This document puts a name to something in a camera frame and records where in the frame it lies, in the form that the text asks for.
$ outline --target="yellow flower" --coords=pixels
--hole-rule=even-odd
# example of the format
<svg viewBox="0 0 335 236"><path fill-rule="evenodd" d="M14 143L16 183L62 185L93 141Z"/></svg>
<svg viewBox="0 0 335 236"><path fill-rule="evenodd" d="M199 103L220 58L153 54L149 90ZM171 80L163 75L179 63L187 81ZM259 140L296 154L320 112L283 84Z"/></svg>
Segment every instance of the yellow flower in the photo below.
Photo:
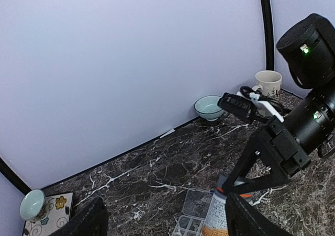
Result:
<svg viewBox="0 0 335 236"><path fill-rule="evenodd" d="M60 196L59 198L56 198L56 209L62 209L66 203L66 198L63 196Z"/></svg>

